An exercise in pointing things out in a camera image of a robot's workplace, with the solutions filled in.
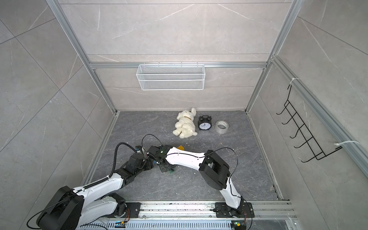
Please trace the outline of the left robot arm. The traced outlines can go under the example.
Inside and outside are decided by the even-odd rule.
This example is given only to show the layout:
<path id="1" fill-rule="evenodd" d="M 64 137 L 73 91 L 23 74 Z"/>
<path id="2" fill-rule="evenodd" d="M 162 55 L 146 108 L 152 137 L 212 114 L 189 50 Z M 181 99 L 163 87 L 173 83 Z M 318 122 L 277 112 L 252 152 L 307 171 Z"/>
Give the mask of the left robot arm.
<path id="1" fill-rule="evenodd" d="M 60 188 L 39 214 L 37 226 L 42 230 L 74 230 L 104 216 L 128 217 L 126 201 L 116 191 L 152 169 L 153 163 L 153 158 L 134 153 L 112 175 L 88 185 Z"/>

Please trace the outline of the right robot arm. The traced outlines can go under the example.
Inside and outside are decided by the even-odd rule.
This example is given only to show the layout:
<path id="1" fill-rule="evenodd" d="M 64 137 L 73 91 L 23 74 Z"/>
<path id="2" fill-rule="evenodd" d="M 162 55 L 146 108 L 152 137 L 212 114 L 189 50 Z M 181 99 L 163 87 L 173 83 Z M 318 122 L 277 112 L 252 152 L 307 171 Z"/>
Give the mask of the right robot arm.
<path id="1" fill-rule="evenodd" d="M 225 199 L 225 214 L 231 217 L 242 217 L 244 201 L 232 181 L 230 166 L 217 154 L 208 150 L 206 153 L 195 153 L 164 145 L 152 146 L 149 154 L 159 164 L 162 172 L 176 165 L 194 169 L 202 175 L 206 184 L 220 191 Z"/>

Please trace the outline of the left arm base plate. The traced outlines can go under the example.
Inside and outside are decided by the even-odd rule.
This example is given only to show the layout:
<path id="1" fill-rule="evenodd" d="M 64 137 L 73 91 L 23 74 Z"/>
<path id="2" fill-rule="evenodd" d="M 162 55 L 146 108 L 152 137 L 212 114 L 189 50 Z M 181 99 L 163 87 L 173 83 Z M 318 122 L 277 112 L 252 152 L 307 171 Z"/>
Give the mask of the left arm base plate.
<path id="1" fill-rule="evenodd" d="M 124 204 L 119 204 L 117 211 L 112 214 L 105 215 L 103 217 L 107 218 L 128 218 L 128 213 L 130 213 L 130 218 L 138 218 L 140 213 L 140 202 L 128 202 Z"/>

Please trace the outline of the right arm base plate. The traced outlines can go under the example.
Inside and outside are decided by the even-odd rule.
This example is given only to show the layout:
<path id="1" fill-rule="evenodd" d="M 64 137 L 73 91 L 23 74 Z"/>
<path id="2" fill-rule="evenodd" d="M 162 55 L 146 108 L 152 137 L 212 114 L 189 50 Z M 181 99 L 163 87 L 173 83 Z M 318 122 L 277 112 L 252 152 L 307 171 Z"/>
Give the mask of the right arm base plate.
<path id="1" fill-rule="evenodd" d="M 240 203 L 237 209 L 231 208 L 225 202 L 216 202 L 213 212 L 217 218 L 254 218 L 254 209 L 252 203 Z"/>

